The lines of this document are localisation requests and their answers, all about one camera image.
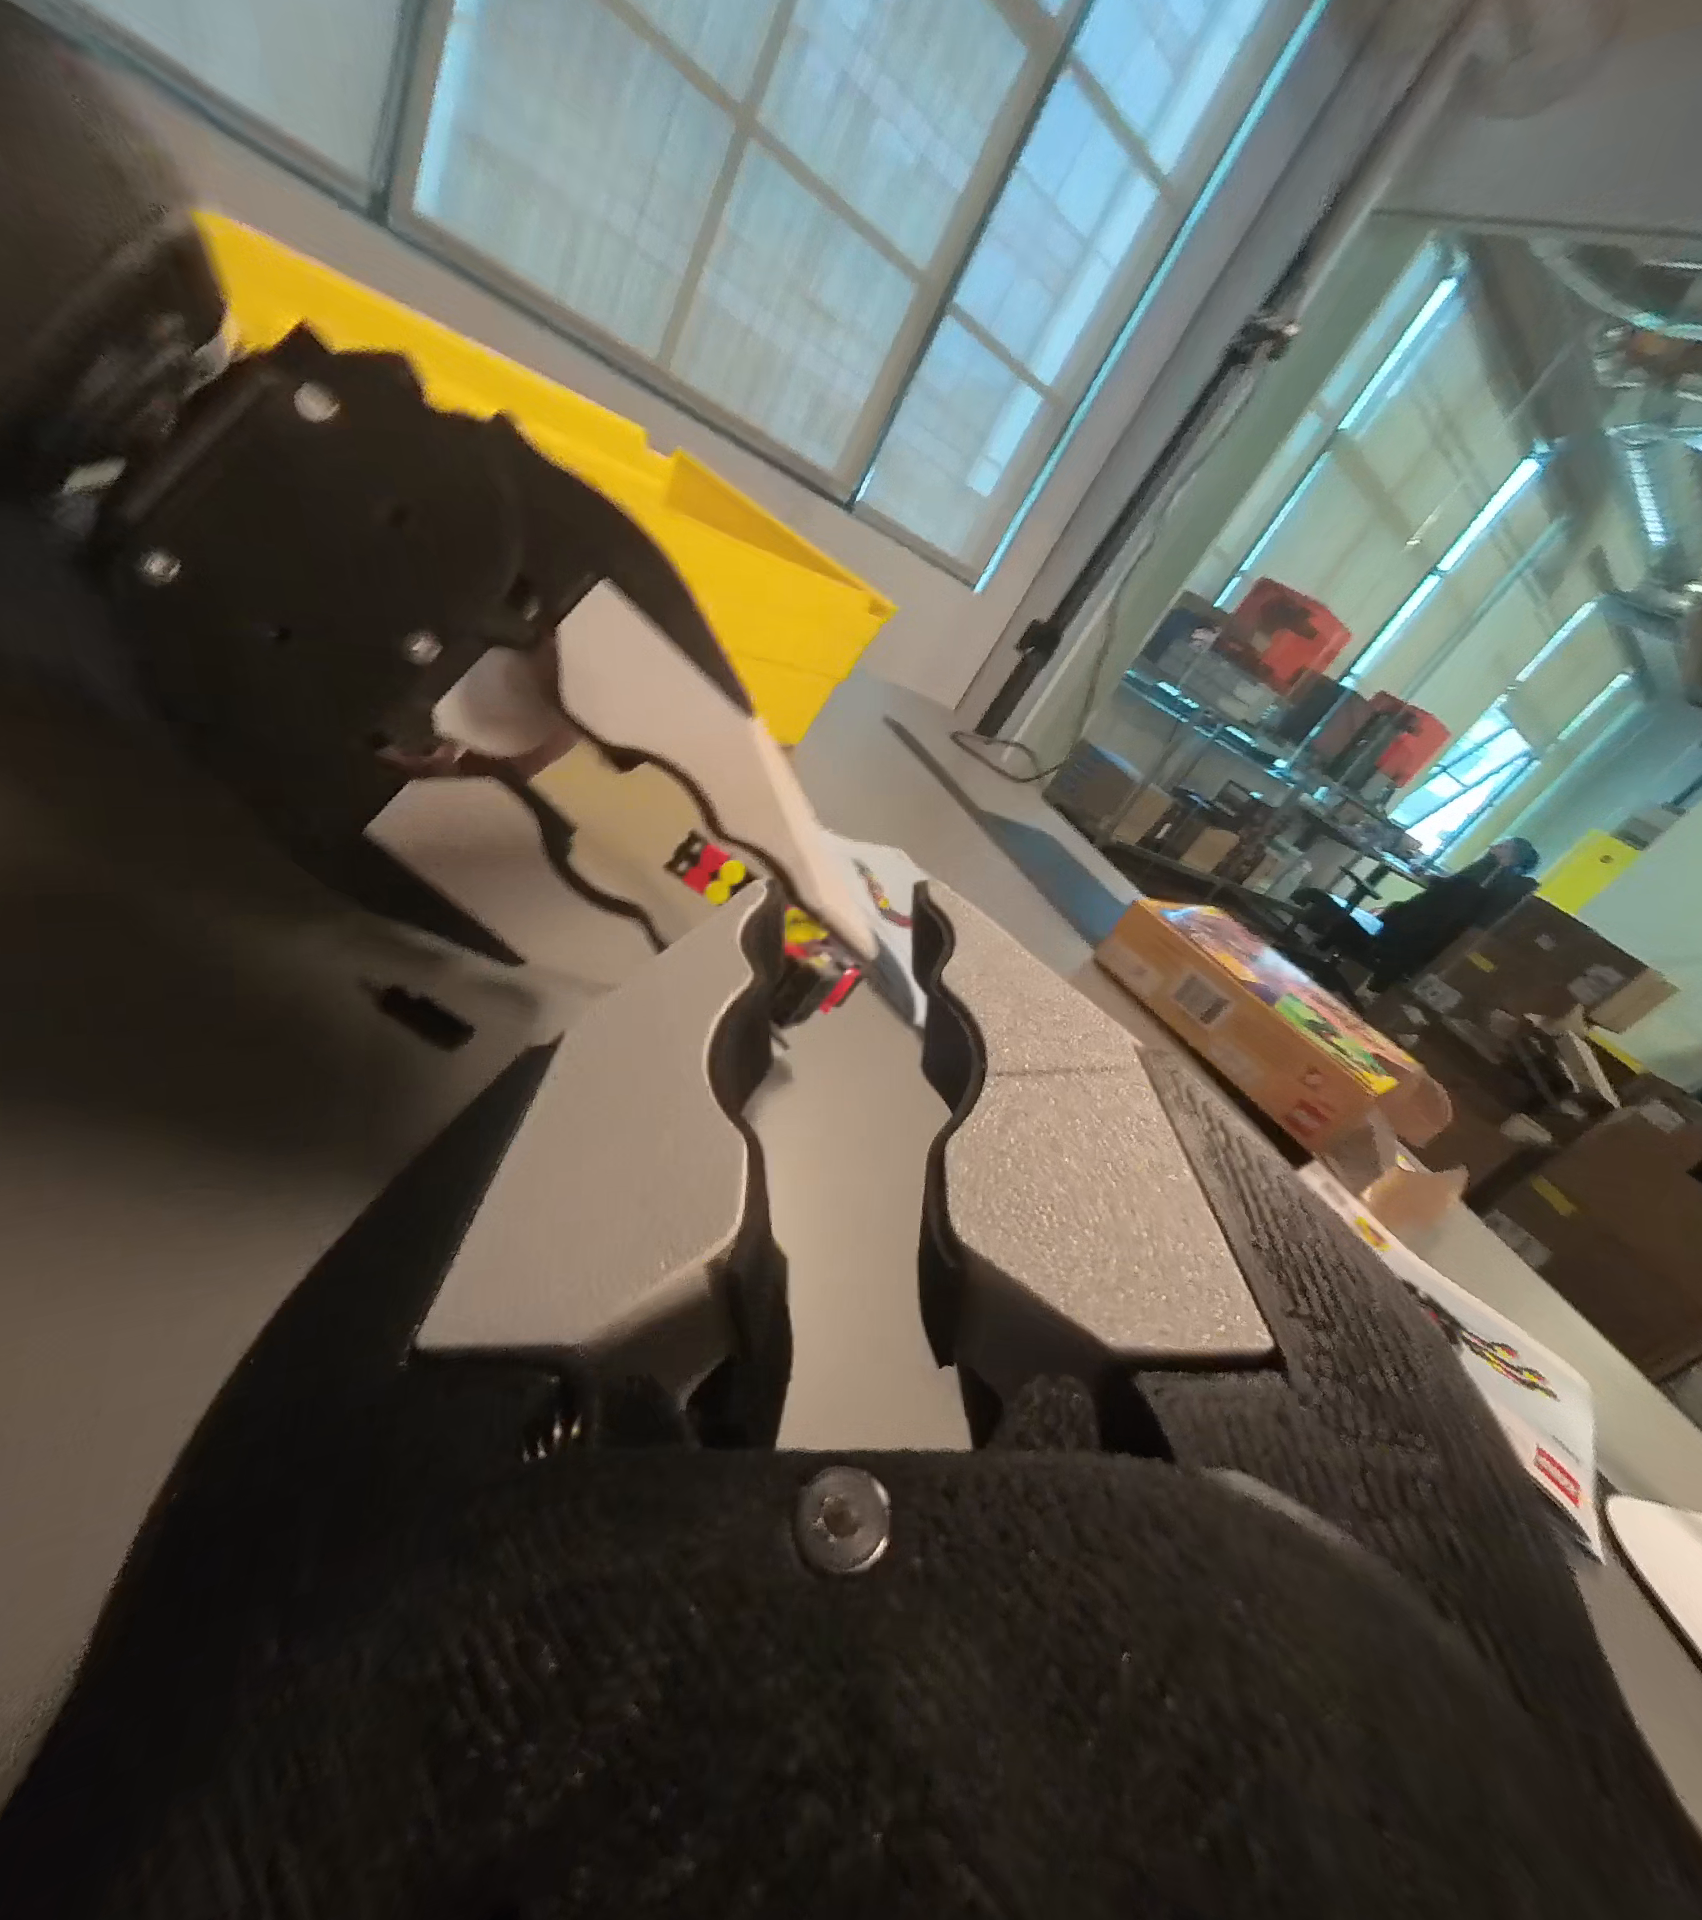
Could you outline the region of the large paned window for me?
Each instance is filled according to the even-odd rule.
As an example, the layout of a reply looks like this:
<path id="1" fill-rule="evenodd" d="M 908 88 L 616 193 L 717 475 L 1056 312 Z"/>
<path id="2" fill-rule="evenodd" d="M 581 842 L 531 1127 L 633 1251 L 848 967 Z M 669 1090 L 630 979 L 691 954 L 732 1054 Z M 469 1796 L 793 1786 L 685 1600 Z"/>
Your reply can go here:
<path id="1" fill-rule="evenodd" d="M 1333 8 L 54 9 L 980 585 Z"/>

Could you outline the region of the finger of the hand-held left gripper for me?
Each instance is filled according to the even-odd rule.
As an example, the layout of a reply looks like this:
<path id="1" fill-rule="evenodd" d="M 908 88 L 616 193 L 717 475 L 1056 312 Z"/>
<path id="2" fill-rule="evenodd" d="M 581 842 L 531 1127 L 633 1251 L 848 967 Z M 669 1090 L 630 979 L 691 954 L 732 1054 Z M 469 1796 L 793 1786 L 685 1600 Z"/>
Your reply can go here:
<path id="1" fill-rule="evenodd" d="M 780 741 L 618 585 L 589 587 L 554 632 L 565 719 L 621 772 L 648 770 L 707 838 L 761 876 L 861 962 L 878 954 L 861 893 L 823 836 Z"/>
<path id="2" fill-rule="evenodd" d="M 412 779 L 370 839 L 547 984 L 618 987 L 666 951 L 633 902 L 584 866 L 574 825 L 515 778 Z"/>

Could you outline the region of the red black box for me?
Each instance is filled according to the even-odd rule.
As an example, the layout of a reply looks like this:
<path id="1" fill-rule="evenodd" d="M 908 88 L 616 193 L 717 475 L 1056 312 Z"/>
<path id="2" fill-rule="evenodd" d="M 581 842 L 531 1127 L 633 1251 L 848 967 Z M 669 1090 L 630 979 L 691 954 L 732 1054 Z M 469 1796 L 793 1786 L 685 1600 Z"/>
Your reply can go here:
<path id="1" fill-rule="evenodd" d="M 1323 601 L 1259 576 L 1225 614 L 1217 652 L 1274 693 L 1321 674 L 1350 646 L 1350 627 Z"/>
<path id="2" fill-rule="evenodd" d="M 1423 776 L 1451 741 L 1451 730 L 1413 702 L 1375 689 L 1365 698 L 1365 726 L 1350 750 L 1346 783 L 1382 783 L 1392 793 Z"/>

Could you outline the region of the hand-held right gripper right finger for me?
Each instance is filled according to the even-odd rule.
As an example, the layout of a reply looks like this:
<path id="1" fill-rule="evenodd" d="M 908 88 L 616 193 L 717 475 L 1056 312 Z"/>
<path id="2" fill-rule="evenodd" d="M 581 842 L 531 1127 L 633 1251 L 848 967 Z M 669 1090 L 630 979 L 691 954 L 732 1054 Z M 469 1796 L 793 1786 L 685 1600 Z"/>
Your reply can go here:
<path id="1" fill-rule="evenodd" d="M 1140 1042 L 940 879 L 911 898 L 926 1161 L 917 1302 L 973 1446 L 1062 1382 L 1087 1441 L 1155 1453 L 1144 1382 L 1270 1371 L 1279 1348 Z"/>

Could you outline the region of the metal shelving rack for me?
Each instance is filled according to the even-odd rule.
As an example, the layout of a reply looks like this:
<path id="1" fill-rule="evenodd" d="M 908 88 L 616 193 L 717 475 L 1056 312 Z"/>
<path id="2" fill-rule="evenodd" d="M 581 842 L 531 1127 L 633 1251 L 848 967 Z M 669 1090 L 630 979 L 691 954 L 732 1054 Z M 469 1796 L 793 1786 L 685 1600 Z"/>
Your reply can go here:
<path id="1" fill-rule="evenodd" d="M 1437 878 L 1411 830 L 1392 821 L 1399 789 L 1350 786 L 1365 689 L 1335 672 L 1271 692 L 1217 649 L 1227 614 L 1182 593 L 1150 632 L 1062 764 L 1043 800 L 1141 892 L 1270 902 L 1315 885 L 1384 913 Z"/>

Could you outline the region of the large lego instruction booklet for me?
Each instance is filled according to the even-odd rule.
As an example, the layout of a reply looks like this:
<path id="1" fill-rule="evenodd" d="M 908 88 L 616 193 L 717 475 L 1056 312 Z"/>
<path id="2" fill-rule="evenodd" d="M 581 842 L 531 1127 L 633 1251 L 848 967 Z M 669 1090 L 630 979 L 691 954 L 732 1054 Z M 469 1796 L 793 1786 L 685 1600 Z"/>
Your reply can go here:
<path id="1" fill-rule="evenodd" d="M 861 986 L 920 1034 L 927 997 L 911 969 L 911 908 L 915 887 L 927 876 L 908 852 L 891 843 L 845 836 L 833 828 L 823 830 L 823 839 L 848 881 L 857 887 L 878 944 L 873 958 L 861 966 Z"/>

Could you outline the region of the brown cardboard box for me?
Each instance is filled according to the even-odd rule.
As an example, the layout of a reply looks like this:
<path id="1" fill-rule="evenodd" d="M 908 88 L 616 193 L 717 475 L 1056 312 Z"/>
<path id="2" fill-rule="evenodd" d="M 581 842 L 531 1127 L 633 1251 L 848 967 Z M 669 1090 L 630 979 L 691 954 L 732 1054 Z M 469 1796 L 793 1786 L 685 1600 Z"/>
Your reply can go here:
<path id="1" fill-rule="evenodd" d="M 1419 1012 L 1485 1044 L 1565 1022 L 1622 1036 L 1677 993 L 1661 971 L 1535 893 L 1459 935 L 1408 987 Z"/>
<path id="2" fill-rule="evenodd" d="M 1481 1222 L 1654 1382 L 1702 1361 L 1702 1106 L 1623 1106 L 1519 1174 Z"/>

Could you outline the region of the black office chair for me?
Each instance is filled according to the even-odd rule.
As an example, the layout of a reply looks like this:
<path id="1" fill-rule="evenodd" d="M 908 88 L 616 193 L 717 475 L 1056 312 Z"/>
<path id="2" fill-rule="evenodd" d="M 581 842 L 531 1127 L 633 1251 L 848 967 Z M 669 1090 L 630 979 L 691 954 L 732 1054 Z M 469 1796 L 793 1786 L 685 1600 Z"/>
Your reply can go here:
<path id="1" fill-rule="evenodd" d="M 1307 948 L 1365 976 L 1385 966 L 1388 926 L 1382 913 L 1337 898 L 1315 884 L 1300 884 L 1287 900 L 1296 933 Z"/>

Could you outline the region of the small black lego piece red pins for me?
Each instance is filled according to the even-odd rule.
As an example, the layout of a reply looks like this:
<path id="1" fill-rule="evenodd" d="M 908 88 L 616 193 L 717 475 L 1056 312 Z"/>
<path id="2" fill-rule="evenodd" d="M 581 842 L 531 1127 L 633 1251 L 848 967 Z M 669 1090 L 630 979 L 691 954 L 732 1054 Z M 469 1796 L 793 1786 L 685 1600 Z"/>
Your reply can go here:
<path id="1" fill-rule="evenodd" d="M 371 1008 L 401 1031 L 442 1051 L 457 1051 L 472 1044 L 476 1028 L 430 993 L 398 981 L 361 984 Z"/>

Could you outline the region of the red yellow lego head piece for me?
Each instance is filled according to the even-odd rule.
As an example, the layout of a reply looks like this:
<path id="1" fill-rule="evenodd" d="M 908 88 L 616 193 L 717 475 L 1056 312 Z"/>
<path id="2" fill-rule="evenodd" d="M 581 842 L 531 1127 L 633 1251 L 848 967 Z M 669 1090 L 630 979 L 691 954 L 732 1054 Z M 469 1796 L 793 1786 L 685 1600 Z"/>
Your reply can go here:
<path id="1" fill-rule="evenodd" d="M 781 918 L 781 954 L 770 993 L 770 1022 L 780 1031 L 838 1008 L 861 981 L 864 955 L 801 905 Z"/>

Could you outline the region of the cardboard lego box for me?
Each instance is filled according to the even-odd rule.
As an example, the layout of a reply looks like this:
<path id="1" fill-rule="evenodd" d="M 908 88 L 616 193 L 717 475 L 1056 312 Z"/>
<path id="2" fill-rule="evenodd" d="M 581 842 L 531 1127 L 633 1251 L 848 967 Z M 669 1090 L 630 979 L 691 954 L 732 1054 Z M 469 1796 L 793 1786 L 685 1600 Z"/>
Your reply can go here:
<path id="1" fill-rule="evenodd" d="M 1214 905 L 1131 900 L 1091 948 L 1117 987 L 1395 1236 L 1464 1212 L 1468 1172 L 1428 1165 L 1447 1090 L 1397 1042 Z"/>

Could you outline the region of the long red yellow black lego model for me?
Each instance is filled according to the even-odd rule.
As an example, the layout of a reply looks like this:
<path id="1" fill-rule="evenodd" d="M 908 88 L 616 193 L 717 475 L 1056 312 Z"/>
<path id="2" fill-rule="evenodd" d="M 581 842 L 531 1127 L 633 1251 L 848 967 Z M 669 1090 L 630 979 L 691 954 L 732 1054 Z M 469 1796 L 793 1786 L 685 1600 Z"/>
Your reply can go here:
<path id="1" fill-rule="evenodd" d="M 677 839 L 664 872 L 707 905 L 725 905 L 758 879 L 758 872 L 737 852 L 700 832 Z"/>

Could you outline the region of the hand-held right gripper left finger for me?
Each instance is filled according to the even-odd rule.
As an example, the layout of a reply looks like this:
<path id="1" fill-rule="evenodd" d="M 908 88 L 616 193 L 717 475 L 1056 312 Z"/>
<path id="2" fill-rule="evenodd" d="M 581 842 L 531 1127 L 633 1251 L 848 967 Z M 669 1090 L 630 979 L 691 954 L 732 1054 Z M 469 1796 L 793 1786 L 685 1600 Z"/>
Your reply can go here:
<path id="1" fill-rule="evenodd" d="M 705 1444 L 775 1441 L 793 1334 L 748 1106 L 772 1064 L 781 910 L 750 881 L 567 1024 L 416 1356 L 646 1379 Z"/>

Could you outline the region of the small lego instruction booklet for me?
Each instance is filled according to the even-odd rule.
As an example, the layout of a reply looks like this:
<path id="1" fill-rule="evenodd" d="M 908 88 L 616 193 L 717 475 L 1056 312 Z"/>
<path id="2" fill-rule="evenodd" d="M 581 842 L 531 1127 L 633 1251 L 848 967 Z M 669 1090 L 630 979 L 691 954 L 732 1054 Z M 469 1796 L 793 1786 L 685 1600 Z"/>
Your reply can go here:
<path id="1" fill-rule="evenodd" d="M 1605 1559 L 1596 1408 L 1584 1376 L 1394 1236 L 1319 1164 L 1297 1179 L 1408 1288 L 1510 1441 L 1518 1466 L 1576 1541 Z"/>

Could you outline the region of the yellow plastic bin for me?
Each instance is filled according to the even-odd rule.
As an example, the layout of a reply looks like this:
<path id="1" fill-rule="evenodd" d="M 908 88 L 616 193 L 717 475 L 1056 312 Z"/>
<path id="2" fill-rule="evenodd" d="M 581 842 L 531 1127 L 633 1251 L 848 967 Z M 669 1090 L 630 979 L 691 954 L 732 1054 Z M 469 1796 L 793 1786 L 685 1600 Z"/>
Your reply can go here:
<path id="1" fill-rule="evenodd" d="M 295 326 L 335 351 L 405 358 L 434 407 L 508 420 L 606 494 L 669 558 L 781 746 L 816 724 L 896 607 L 691 452 L 654 448 L 632 420 L 367 284 L 214 209 L 196 215 L 244 349 Z"/>

